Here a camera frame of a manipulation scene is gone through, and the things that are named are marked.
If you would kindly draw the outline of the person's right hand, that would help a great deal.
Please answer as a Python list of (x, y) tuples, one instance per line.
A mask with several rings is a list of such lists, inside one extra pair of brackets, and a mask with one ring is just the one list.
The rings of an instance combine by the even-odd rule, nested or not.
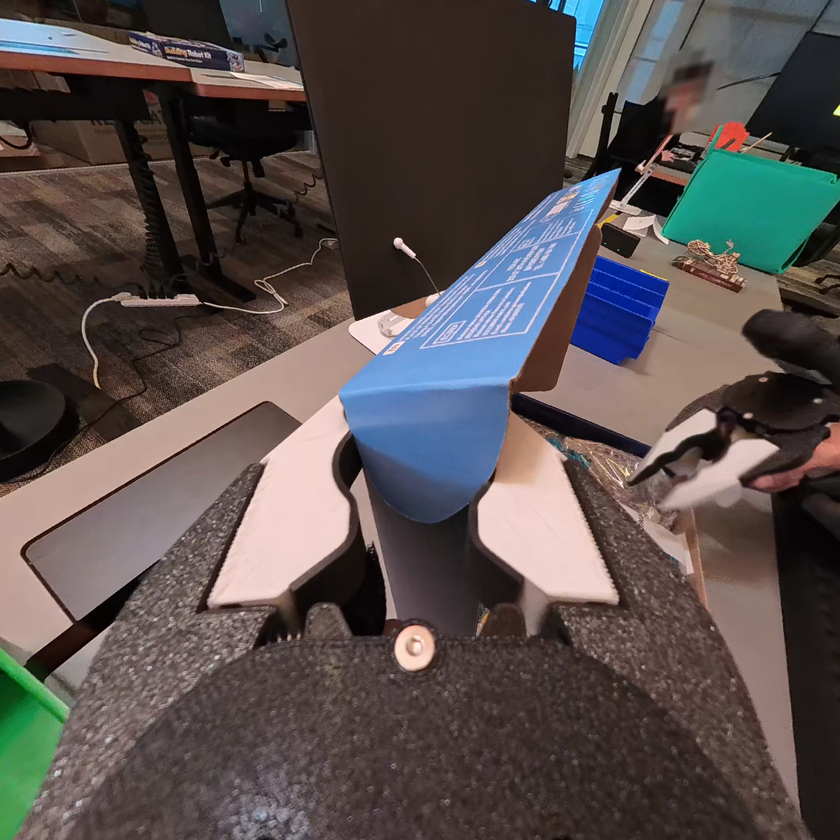
[(839, 423), (829, 426), (829, 435), (803, 465), (772, 475), (760, 476), (749, 487), (766, 494), (780, 493), (800, 485), (804, 478), (823, 476), (839, 470)]

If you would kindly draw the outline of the blue robot kit box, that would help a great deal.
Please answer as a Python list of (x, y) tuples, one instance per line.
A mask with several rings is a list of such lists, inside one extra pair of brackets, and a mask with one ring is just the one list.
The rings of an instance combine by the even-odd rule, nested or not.
[(368, 487), (396, 512), (469, 511), (520, 420), (512, 396), (556, 386), (617, 175), (546, 196), (342, 389)]
[(129, 45), (146, 55), (183, 67), (246, 72), (243, 55), (220, 45), (132, 30), (129, 31)]

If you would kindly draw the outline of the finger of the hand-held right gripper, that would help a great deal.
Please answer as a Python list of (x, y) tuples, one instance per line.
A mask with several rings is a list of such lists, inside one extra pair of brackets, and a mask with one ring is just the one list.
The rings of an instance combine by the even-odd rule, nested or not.
[(655, 503), (661, 512), (684, 511), (708, 502), (729, 507), (742, 494), (742, 479), (780, 453), (780, 447), (759, 437), (743, 437), (717, 459), (700, 456), (693, 447), (665, 468), (673, 478)]
[(718, 415), (704, 408), (664, 432), (638, 463), (626, 480), (627, 487), (635, 487), (696, 451), (700, 459), (713, 460), (726, 445), (726, 436), (720, 430)]

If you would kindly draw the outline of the black display board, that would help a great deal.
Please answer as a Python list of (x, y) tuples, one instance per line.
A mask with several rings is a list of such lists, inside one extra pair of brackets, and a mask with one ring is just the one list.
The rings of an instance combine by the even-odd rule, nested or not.
[(839, 149), (839, 37), (805, 34), (746, 123), (799, 150)]

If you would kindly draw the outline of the blue plastic bin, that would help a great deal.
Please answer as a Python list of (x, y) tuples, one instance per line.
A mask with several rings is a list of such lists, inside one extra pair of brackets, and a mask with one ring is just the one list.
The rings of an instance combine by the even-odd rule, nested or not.
[(571, 344), (611, 364), (635, 361), (644, 351), (668, 290), (664, 278), (596, 257)]

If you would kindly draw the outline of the wooden top desk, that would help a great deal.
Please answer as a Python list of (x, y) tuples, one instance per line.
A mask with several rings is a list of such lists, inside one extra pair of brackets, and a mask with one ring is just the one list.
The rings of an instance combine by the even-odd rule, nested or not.
[(157, 97), (198, 247), (193, 268), (197, 293), (232, 306), (254, 300), (251, 289), (222, 270), (184, 120), (190, 112), (231, 120), (242, 116), (251, 102), (259, 102), (265, 111), (270, 103), (305, 104), (302, 84), (288, 79), (299, 74), (284, 68), (280, 77), (268, 76), (269, 66), (252, 61), (248, 65), (257, 73), (193, 69), (66, 25), (3, 18), (1, 31), (2, 72), (13, 74), (2, 79), (2, 120), (102, 119), (114, 124), (152, 247), (150, 273), (166, 286), (182, 276), (184, 267), (135, 127), (151, 116), (147, 97)]

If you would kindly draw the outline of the white paper sheet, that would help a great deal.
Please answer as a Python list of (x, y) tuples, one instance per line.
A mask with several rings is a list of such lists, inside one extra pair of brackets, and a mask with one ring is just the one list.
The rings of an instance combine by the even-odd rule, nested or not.
[(664, 234), (665, 218), (653, 213), (639, 213), (638, 215), (626, 215), (622, 228), (635, 236), (645, 238), (648, 235), (664, 245), (669, 244), (669, 239)]

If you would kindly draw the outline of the wooden model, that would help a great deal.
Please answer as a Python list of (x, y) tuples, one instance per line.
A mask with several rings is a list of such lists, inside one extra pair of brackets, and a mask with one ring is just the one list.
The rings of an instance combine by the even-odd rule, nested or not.
[(713, 285), (740, 292), (747, 284), (747, 280), (739, 274), (741, 255), (734, 251), (731, 240), (726, 245), (725, 250), (716, 253), (708, 242), (693, 239), (687, 244), (686, 251), (673, 258), (670, 265)]

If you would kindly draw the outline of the white desk stand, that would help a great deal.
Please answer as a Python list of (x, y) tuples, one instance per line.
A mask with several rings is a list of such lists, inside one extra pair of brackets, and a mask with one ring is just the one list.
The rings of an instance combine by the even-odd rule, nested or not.
[(350, 336), (373, 354), (382, 352), (389, 343), (409, 328), (413, 322), (430, 308), (440, 297), (440, 289), (428, 273), (416, 252), (401, 237), (393, 239), (393, 247), (413, 260), (426, 275), (433, 293), (395, 309), (389, 309), (362, 320), (356, 320), (349, 326)]
[(650, 159), (647, 160), (645, 163), (640, 164), (641, 168), (638, 169), (639, 171), (639, 178), (635, 182), (635, 184), (627, 191), (624, 198), (619, 202), (617, 205), (617, 212), (623, 213), (627, 210), (627, 208), (631, 205), (632, 199), (635, 195), (639, 192), (642, 185), (646, 183), (646, 181), (651, 177), (654, 173), (656, 165), (658, 161), (661, 159), (662, 153), (666, 151), (665, 147), (672, 138), (675, 137), (674, 134), (667, 135), (661, 144), (657, 147), (656, 151), (651, 155)]

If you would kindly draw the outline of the clear bag of blue parts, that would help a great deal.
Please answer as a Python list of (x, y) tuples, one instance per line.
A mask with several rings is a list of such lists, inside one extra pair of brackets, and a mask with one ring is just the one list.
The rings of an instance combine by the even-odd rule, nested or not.
[(564, 457), (583, 465), (608, 495), (637, 522), (645, 526), (655, 524), (674, 534), (686, 529), (680, 513), (663, 511), (659, 506), (669, 489), (669, 479), (666, 475), (657, 474), (635, 486), (627, 484), (640, 461), (639, 457), (605, 444), (563, 436), (552, 431), (542, 432), (542, 435)]

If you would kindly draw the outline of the brown cardboard box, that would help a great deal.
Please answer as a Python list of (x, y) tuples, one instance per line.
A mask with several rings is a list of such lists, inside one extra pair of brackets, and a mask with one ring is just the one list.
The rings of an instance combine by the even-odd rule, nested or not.
[[(117, 130), (102, 121), (33, 121), (31, 132), (38, 145), (47, 145), (90, 165), (126, 162)], [(165, 126), (155, 121), (134, 124), (144, 139), (143, 151), (153, 161), (172, 158)]]

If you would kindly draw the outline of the black office chair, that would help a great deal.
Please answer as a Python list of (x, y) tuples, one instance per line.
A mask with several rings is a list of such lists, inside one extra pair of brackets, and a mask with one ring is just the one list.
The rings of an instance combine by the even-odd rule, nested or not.
[(260, 207), (287, 221), (297, 238), (303, 236), (292, 201), (261, 192), (255, 188), (253, 178), (265, 177), (263, 160), (295, 149), (301, 134), (311, 127), (308, 106), (301, 102), (288, 104), (286, 110), (269, 110), (265, 115), (255, 117), (185, 117), (185, 131), (191, 143), (211, 149), (212, 157), (218, 158), (225, 167), (241, 165), (242, 188), (205, 203), (207, 211), (223, 207), (238, 210), (234, 231), (237, 245), (245, 242), (243, 226), (247, 218), (255, 216)]

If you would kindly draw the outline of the clear labelled parts bag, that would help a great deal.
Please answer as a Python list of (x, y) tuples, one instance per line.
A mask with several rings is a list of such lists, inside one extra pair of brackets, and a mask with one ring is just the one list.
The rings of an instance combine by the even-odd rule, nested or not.
[(688, 538), (684, 532), (669, 530), (650, 517), (642, 517), (640, 523), (648, 537), (668, 555), (682, 576), (689, 577), (695, 573)]

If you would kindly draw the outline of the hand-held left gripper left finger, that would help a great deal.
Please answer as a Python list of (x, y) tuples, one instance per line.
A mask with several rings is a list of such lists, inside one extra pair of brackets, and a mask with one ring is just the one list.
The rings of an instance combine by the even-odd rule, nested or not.
[(312, 606), (342, 605), (361, 587), (361, 520), (351, 493), (361, 457), (340, 398), (259, 466), (206, 607), (272, 607), (297, 636)]

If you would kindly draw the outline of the teal folder stand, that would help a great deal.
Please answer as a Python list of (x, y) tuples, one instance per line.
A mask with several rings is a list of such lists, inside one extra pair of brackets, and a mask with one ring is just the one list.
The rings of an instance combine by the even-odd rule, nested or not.
[(839, 200), (838, 175), (759, 156), (714, 149), (699, 163), (663, 227), (713, 253), (728, 243), (739, 263), (784, 273)]

